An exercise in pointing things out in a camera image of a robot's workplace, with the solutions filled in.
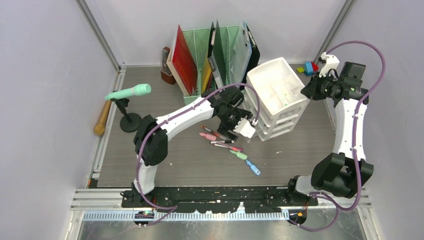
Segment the white drawer organizer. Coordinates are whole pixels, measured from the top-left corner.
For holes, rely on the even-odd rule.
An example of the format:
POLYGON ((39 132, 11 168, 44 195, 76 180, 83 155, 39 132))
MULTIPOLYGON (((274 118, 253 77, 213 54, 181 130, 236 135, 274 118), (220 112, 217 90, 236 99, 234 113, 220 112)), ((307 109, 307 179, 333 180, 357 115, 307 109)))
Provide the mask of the white drawer organizer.
POLYGON ((294 130, 304 113, 309 99, 301 94, 305 87, 288 62, 275 58, 262 63, 247 73, 246 83, 257 92, 245 88, 242 106, 259 119, 254 136, 261 141, 279 137, 294 130))

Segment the red black pen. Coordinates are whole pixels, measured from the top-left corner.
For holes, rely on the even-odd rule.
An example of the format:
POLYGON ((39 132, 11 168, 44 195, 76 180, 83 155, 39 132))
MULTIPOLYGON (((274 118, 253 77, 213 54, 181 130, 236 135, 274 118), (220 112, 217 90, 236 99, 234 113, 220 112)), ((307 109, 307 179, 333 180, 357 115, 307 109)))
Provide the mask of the red black pen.
POLYGON ((211 129, 209 129, 209 128, 207 128, 207 127, 203 126, 203 125, 201 125, 200 127, 201 127, 202 129, 206 130, 207 132, 209 132, 209 133, 211 133, 211 134, 215 135, 216 137, 219 137, 219 138, 221 138, 221 139, 223 139, 223 140, 229 140, 229 138, 225 137, 224 135, 222 135, 222 134, 220 134, 220 133, 218 133, 218 132, 215 132, 215 131, 213 131, 213 130, 211 130, 211 129))

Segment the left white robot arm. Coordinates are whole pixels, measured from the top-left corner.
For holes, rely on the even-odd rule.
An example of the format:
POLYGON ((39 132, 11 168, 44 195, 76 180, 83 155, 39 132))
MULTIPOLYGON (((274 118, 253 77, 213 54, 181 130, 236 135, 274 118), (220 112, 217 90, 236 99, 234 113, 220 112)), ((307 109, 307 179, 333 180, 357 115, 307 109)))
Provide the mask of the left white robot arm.
POLYGON ((252 113, 239 106, 244 100, 241 83, 208 90, 192 103, 164 116, 141 119, 133 139, 137 157, 133 181, 134 200, 141 207, 153 202, 157 166, 168 156, 169 142, 187 128, 214 117, 219 118, 217 132, 236 141, 237 135, 251 138, 256 132, 260 110, 252 113))

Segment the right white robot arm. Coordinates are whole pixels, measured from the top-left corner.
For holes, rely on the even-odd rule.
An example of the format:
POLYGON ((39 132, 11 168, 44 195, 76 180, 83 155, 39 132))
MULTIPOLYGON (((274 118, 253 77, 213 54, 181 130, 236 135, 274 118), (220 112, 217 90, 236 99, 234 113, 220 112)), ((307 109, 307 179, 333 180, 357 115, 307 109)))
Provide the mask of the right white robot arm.
POLYGON ((300 91, 310 100, 331 99, 336 115, 332 153, 321 160, 307 176, 290 179, 285 192, 291 205, 308 202, 312 194, 330 193, 351 199, 373 175, 374 166, 366 163, 363 148, 363 120, 368 105, 368 90, 362 88, 365 65, 345 62, 341 73, 335 69, 314 73, 300 91))

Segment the yellow book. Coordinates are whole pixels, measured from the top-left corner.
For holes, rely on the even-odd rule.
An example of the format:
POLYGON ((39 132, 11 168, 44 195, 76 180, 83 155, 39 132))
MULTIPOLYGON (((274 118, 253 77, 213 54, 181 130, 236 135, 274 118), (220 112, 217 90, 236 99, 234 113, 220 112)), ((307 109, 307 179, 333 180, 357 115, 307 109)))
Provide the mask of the yellow book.
POLYGON ((201 70, 201 93, 204 93, 209 88, 211 75, 212 69, 206 57, 201 70))

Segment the black book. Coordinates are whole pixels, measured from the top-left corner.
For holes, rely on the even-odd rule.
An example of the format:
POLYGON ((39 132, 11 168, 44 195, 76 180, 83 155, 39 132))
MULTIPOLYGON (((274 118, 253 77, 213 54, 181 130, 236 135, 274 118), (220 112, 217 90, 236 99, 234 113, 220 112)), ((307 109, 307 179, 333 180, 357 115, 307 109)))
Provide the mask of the black book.
POLYGON ((226 78, 226 63, 218 22, 216 22, 216 25, 214 22, 211 23, 208 40, 207 61, 211 69, 211 74, 213 76, 216 88, 222 88, 226 78))

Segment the black clipboard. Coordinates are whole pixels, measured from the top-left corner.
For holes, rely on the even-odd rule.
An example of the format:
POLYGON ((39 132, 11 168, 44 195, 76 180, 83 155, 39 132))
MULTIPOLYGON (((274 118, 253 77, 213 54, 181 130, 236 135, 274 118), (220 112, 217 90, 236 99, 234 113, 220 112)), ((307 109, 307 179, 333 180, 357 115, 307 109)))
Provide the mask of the black clipboard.
POLYGON ((247 29, 247 35, 249 38, 249 43, 250 43, 250 48, 251 48, 251 55, 247 64, 247 68, 244 74, 244 77, 242 79, 242 83, 246 84, 247 83, 247 74, 250 70, 254 69, 260 60, 260 51, 257 45, 257 42, 254 39, 254 36, 252 34, 252 31, 250 30, 249 26, 246 25, 246 29, 247 29))

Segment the pink pen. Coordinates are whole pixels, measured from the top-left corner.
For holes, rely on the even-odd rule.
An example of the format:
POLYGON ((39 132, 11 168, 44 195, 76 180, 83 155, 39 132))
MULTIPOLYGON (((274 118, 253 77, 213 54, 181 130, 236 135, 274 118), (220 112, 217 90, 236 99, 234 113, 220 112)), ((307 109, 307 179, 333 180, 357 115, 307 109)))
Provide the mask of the pink pen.
POLYGON ((224 148, 227 148, 229 150, 233 150, 236 152, 242 152, 243 149, 241 147, 235 147, 232 145, 229 145, 228 143, 222 142, 222 141, 210 141, 210 144, 214 145, 214 146, 221 146, 224 148))

